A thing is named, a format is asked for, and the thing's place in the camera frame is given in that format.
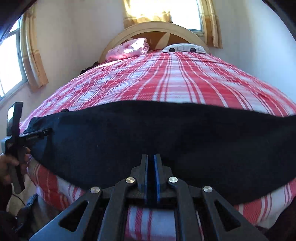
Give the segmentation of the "person's left hand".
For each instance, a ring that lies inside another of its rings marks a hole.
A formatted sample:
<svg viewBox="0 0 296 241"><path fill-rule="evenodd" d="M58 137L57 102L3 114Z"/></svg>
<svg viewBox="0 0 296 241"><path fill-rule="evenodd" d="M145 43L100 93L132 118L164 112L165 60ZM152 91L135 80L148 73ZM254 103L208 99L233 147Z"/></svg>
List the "person's left hand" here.
<svg viewBox="0 0 296 241"><path fill-rule="evenodd" d="M29 166L29 160L30 160L30 149L25 148L26 154L24 163L20 164L17 158L11 156L11 155L5 155L4 153L1 153L1 159L0 159L0 178L1 183L3 185L8 185L12 183L11 175L9 173L9 168L12 166L20 166L22 175L27 174L27 168Z"/></svg>

